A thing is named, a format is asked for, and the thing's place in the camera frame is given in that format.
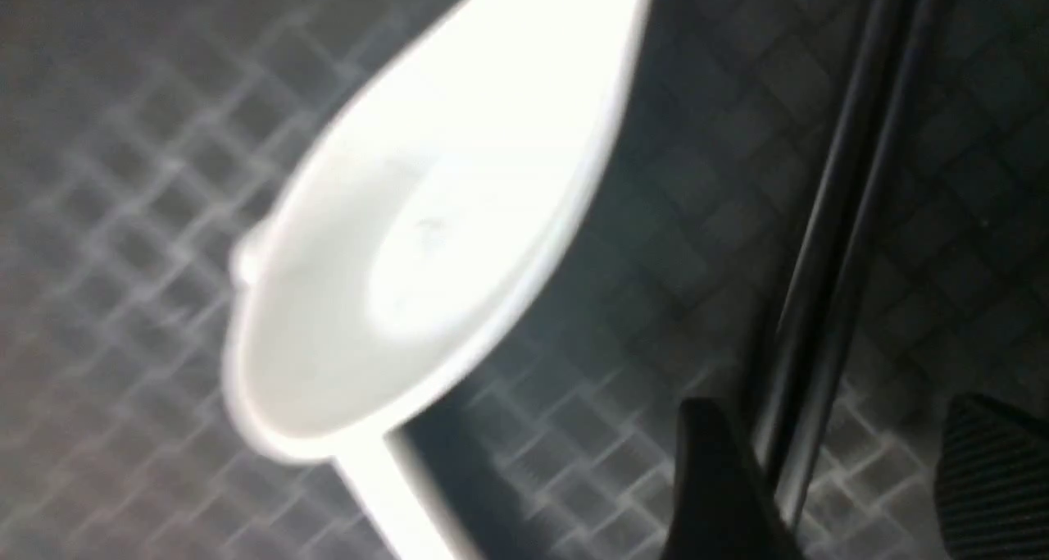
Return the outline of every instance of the diamond pattern surface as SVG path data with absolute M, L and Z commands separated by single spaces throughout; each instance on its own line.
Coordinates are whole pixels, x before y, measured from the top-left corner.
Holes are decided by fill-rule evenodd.
M 13 0 L 0 556 L 390 558 L 333 470 L 278 467 L 230 427 L 226 255 L 454 1 Z M 753 354 L 861 10 L 655 1 L 563 264 L 407 428 L 488 556 L 659 556 L 675 403 L 731 391 Z M 1047 50 L 1049 0 L 948 0 L 801 523 L 811 558 L 943 557 L 947 396 L 1049 413 Z

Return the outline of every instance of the black metal bar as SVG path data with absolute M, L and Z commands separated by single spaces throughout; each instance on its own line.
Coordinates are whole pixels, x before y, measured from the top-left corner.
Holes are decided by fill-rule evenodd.
M 796 527 L 805 503 L 819 444 L 823 438 L 852 340 L 860 298 L 866 282 L 870 241 L 876 223 L 878 204 L 886 184 L 897 172 L 895 156 L 901 135 L 901 124 L 928 45 L 936 19 L 937 1 L 917 0 L 907 24 L 903 47 L 898 52 L 897 64 L 892 73 L 890 96 L 887 104 L 884 105 L 884 116 L 878 127 L 870 174 L 866 176 L 852 231 L 840 260 L 834 292 L 823 318 L 825 322 L 813 359 L 811 381 L 776 486 L 776 503 L 784 522 L 791 530 Z
M 871 0 L 838 121 L 834 128 L 805 239 L 776 321 L 771 348 L 759 372 L 765 374 L 755 403 L 751 439 L 766 477 L 775 483 L 776 455 L 790 437 L 787 413 L 798 366 L 819 324 L 818 313 L 830 292 L 829 261 L 841 235 L 845 200 L 858 171 L 860 146 L 866 138 L 870 113 L 889 56 L 902 0 Z

